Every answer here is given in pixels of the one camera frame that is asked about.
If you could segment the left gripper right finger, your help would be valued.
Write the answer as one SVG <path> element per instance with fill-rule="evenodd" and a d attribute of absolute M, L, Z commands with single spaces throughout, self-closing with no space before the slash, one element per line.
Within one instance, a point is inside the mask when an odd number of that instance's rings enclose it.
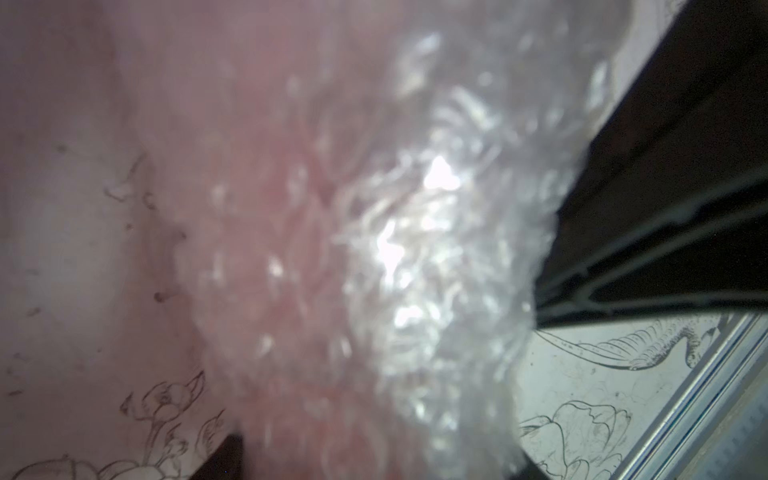
<path fill-rule="evenodd" d="M 548 475 L 525 453 L 525 467 L 518 473 L 518 480 L 549 480 Z"/>

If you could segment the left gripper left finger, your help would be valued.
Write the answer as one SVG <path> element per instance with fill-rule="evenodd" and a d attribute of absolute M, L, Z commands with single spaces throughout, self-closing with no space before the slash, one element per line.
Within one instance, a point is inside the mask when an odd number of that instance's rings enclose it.
<path fill-rule="evenodd" d="M 228 435 L 203 465 L 205 468 L 203 478 L 210 480 L 242 480 L 243 446 L 241 435 Z"/>

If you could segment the clear bubble wrap sheet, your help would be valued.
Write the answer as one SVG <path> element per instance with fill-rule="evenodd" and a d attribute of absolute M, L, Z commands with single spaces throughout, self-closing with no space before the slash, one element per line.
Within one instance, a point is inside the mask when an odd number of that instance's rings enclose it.
<path fill-rule="evenodd" d="M 108 1 L 248 479 L 506 479 L 628 1 Z"/>

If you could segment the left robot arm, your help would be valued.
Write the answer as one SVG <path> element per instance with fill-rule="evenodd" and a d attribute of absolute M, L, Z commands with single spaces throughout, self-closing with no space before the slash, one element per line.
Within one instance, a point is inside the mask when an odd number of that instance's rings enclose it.
<path fill-rule="evenodd" d="M 250 412 L 199 479 L 539 479 L 531 328 L 767 306 L 767 5 L 692 1 L 596 137 L 621 1 L 328 1 L 244 190 Z"/>

